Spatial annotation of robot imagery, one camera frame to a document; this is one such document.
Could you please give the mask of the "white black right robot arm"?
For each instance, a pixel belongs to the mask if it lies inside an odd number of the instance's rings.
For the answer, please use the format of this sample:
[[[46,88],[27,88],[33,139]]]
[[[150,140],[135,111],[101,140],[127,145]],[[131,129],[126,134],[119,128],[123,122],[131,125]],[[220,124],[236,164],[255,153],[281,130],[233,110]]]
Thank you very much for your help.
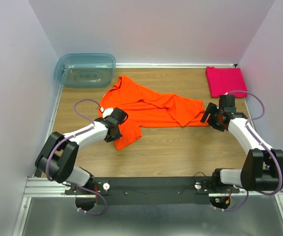
[[[266,143],[251,126],[251,120],[236,110],[232,92],[219,96],[219,103],[209,103],[201,122],[213,129],[232,134],[243,148],[246,159],[242,169],[215,169],[210,180],[213,191],[220,193],[228,185],[275,195],[283,188],[283,151]]]

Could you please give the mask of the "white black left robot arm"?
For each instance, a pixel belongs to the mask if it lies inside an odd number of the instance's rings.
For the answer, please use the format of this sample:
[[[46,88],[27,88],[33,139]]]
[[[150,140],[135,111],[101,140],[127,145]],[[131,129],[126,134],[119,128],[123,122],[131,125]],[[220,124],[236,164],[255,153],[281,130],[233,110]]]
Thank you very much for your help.
[[[78,151],[97,141],[118,140],[122,137],[119,126],[127,119],[125,111],[109,108],[84,128],[65,134],[53,132],[36,158],[35,167],[50,181],[72,183],[80,193],[90,193],[93,175],[75,165]]]

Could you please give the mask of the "orange t shirt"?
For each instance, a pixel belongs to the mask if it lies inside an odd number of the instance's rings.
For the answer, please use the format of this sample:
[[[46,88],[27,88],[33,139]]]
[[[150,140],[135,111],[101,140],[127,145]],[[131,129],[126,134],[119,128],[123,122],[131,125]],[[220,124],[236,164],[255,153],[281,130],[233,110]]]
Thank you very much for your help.
[[[142,137],[142,127],[204,127],[203,101],[174,93],[158,93],[134,82],[126,75],[119,77],[100,101],[104,108],[120,108],[128,119],[119,127],[122,137],[115,141],[120,151]]]

